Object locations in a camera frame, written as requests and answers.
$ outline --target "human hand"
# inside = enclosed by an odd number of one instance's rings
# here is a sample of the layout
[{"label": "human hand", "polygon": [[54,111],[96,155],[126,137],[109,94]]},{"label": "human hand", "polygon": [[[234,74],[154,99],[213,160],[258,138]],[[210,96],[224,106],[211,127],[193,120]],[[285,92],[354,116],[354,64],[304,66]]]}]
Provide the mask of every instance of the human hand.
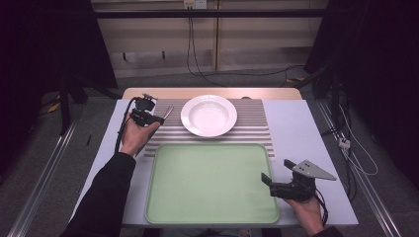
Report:
[{"label": "human hand", "polygon": [[284,199],[296,214],[301,227],[305,230],[308,236],[313,236],[321,232],[323,221],[321,220],[320,203],[317,199],[312,197],[306,202],[298,202],[292,199]]},{"label": "human hand", "polygon": [[160,126],[160,122],[156,121],[149,126],[140,126],[136,124],[129,115],[126,116],[126,127],[123,133],[123,147],[121,152],[134,156],[139,148],[148,141],[148,136]]}]

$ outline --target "table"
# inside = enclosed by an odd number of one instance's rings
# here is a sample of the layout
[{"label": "table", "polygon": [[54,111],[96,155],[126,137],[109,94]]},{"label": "table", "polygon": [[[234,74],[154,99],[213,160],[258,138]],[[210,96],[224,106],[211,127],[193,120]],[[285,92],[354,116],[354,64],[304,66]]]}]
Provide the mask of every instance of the table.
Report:
[{"label": "table", "polygon": [[[202,94],[220,95],[227,99],[250,97],[262,99],[271,131],[276,159],[271,161],[273,180],[275,182],[289,183],[292,172],[283,163],[290,159],[299,163],[305,159],[323,168],[337,181],[317,180],[316,185],[322,191],[329,210],[330,225],[358,224],[354,210],[346,197],[329,154],[324,146],[319,131],[314,123],[306,101],[296,89],[285,88],[136,88],[127,89],[124,98],[117,102],[111,117],[108,129],[99,148],[97,157],[86,180],[80,199],[89,189],[97,172],[108,162],[114,153],[117,131],[120,128],[128,98],[147,93],[157,98],[185,99]],[[131,188],[126,201],[126,210],[123,225],[142,227],[191,227],[179,225],[151,225],[145,219],[146,197],[148,183],[151,176],[152,161],[141,159],[143,152],[135,158],[137,165],[131,180]],[[286,227],[297,226],[293,210],[281,199],[277,198],[281,210],[280,219],[274,224],[258,224],[251,227]],[[240,225],[214,225],[200,224],[194,227],[240,227]]]}]

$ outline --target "green tray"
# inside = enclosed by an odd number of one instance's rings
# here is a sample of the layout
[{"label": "green tray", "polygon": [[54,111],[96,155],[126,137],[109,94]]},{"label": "green tray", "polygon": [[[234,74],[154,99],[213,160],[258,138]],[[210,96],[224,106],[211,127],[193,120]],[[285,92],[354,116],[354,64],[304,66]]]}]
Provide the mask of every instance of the green tray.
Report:
[{"label": "green tray", "polygon": [[277,202],[261,144],[164,144],[154,159],[145,217],[153,224],[273,223]]}]

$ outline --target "white table surface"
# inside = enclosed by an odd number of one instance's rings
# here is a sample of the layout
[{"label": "white table surface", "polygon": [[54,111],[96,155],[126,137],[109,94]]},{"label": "white table surface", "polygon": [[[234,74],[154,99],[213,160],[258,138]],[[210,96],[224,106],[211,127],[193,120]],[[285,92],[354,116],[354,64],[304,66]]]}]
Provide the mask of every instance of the white table surface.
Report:
[{"label": "white table surface", "polygon": [[[93,178],[114,154],[117,132],[120,129],[127,103],[128,100],[119,100],[117,102],[108,129],[104,135],[98,154],[75,208],[90,188]],[[322,192],[326,200],[326,207],[329,210],[327,224],[358,224],[357,217],[345,194],[341,181],[326,147],[324,146],[306,101],[264,100],[263,104],[276,156],[275,161],[271,161],[273,181],[281,183],[289,183],[291,181],[292,171],[284,166],[284,159],[289,159],[296,164],[305,159],[313,162],[338,179],[337,181],[316,180],[316,186]],[[126,200],[123,225],[151,225],[145,219],[145,209],[153,164],[152,160],[143,159],[142,154],[143,153],[141,152],[135,157],[137,163]],[[291,207],[279,198],[277,198],[277,202],[280,209],[280,219],[274,225],[278,227],[297,226],[298,221],[295,218]],[[152,225],[152,227],[176,226],[181,227],[179,225]],[[200,227],[239,226],[240,225],[200,225]],[[272,225],[257,225],[254,227],[269,226],[272,227]]]}]

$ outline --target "black sleeve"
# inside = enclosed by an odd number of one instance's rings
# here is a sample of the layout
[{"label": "black sleeve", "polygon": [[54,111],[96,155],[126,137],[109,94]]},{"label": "black sleeve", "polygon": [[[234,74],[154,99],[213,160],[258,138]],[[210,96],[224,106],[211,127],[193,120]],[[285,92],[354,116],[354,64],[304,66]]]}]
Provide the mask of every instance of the black sleeve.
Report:
[{"label": "black sleeve", "polygon": [[314,235],[313,237],[343,237],[343,235],[336,229],[335,226],[331,226],[320,233]]},{"label": "black sleeve", "polygon": [[119,236],[134,168],[131,156],[115,154],[95,176],[61,236]]}]

